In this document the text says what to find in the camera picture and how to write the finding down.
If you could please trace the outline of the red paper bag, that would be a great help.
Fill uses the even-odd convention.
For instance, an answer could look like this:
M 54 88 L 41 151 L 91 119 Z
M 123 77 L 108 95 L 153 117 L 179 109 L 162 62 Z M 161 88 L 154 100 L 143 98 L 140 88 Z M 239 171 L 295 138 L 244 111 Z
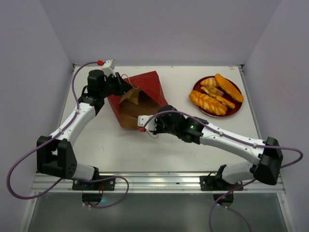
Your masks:
M 154 115 L 162 107 L 168 105 L 168 102 L 156 71 L 131 77 L 126 76 L 124 81 L 138 87 L 138 89 L 132 89 L 121 96 L 111 95 L 108 97 L 108 101 L 121 128 L 138 130 L 138 116 Z M 138 105 L 126 100 L 133 92 L 140 93 Z

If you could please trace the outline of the braided fake bread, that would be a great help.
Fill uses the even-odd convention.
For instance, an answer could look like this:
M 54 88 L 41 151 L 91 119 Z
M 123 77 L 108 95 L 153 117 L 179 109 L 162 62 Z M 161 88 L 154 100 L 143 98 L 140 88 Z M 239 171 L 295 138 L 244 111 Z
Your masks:
M 225 105 L 221 104 L 215 98 L 196 90 L 193 90 L 189 94 L 189 99 L 196 106 L 217 116 L 224 116 L 227 112 Z

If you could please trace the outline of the small fake toast piece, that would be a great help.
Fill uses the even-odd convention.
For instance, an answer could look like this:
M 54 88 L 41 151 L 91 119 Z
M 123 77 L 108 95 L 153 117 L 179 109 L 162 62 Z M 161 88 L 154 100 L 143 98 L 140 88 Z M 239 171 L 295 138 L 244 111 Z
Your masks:
M 223 96 L 223 92 L 211 85 L 202 86 L 201 89 L 211 97 Z

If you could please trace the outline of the fake croissant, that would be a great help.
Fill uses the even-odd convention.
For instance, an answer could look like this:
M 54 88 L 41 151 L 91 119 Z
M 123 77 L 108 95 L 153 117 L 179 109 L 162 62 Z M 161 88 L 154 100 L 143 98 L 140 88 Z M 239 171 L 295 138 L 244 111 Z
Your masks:
M 213 87 L 218 87 L 217 82 L 216 82 L 214 77 L 210 77 L 210 78 L 204 79 L 204 80 L 202 80 L 200 82 L 200 84 L 202 86 L 210 85 L 210 86 L 213 86 Z

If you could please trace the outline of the long orange bread loaf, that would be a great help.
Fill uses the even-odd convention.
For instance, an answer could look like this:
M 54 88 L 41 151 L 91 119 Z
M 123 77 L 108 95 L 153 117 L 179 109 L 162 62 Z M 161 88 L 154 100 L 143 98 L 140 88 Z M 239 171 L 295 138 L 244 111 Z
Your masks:
M 228 79 L 217 73 L 215 75 L 215 81 L 221 89 L 223 89 L 230 97 L 232 97 L 232 99 L 237 102 L 244 101 L 244 97 L 241 92 L 238 91 L 238 89 Z

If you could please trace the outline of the triangular fake sandwich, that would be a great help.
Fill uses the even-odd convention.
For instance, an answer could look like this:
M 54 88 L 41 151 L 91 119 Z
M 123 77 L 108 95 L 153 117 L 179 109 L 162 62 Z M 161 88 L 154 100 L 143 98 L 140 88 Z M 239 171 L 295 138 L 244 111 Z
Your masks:
M 139 92 L 133 92 L 126 100 L 135 105 L 139 104 Z

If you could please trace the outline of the fake bread slice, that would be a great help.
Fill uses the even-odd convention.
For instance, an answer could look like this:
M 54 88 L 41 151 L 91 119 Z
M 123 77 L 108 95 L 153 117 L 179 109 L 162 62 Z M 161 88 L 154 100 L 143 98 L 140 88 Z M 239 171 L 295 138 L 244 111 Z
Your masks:
M 228 101 L 227 99 L 225 99 L 225 98 L 223 98 L 223 97 L 221 97 L 221 96 L 218 96 L 218 95 L 217 95 L 217 96 L 216 96 L 216 99 L 217 99 L 217 101 L 219 101 L 221 104 L 227 106 L 227 107 L 230 108 L 230 109 L 234 109 L 234 108 L 235 108 L 235 105 L 234 105 L 232 102 Z

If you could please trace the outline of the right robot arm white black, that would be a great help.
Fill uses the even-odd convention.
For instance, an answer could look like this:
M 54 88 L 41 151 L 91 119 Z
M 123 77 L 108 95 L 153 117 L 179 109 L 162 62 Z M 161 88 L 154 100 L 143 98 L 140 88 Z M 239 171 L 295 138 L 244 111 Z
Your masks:
M 224 190 L 238 181 L 250 179 L 272 186 L 277 184 L 283 160 L 277 139 L 244 137 L 204 119 L 182 114 L 171 105 L 161 108 L 155 114 L 154 122 L 154 134 L 168 133 L 186 143 L 213 146 L 245 159 L 236 165 L 220 167 L 215 178 L 217 188 Z

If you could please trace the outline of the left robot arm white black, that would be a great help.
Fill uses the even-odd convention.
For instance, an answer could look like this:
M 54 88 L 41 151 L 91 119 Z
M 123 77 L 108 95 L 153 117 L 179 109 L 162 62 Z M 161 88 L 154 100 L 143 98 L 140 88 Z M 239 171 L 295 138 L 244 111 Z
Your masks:
M 97 168 L 79 163 L 73 145 L 86 125 L 95 118 L 105 98 L 123 96 L 132 86 L 113 71 L 92 70 L 83 87 L 77 106 L 64 123 L 49 136 L 37 140 L 37 172 L 62 179 L 83 180 L 91 190 L 97 189 Z

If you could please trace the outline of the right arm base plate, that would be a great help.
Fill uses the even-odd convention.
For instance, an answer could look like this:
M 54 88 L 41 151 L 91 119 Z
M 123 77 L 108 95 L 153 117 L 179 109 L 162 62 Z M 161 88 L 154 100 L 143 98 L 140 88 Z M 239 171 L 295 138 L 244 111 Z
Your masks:
M 210 172 L 207 175 L 202 175 L 199 177 L 200 188 L 202 191 L 229 191 L 235 190 L 242 191 L 242 182 L 229 184 L 222 179 L 222 173 L 225 165 L 222 165 L 219 170 L 215 172 Z

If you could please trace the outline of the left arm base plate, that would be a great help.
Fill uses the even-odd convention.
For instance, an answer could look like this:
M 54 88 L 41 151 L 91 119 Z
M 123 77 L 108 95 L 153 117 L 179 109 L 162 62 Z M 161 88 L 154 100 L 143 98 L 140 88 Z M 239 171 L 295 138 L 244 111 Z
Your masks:
M 115 188 L 114 176 L 99 176 L 96 181 L 81 181 L 75 180 L 72 185 L 72 190 L 75 191 L 114 191 Z

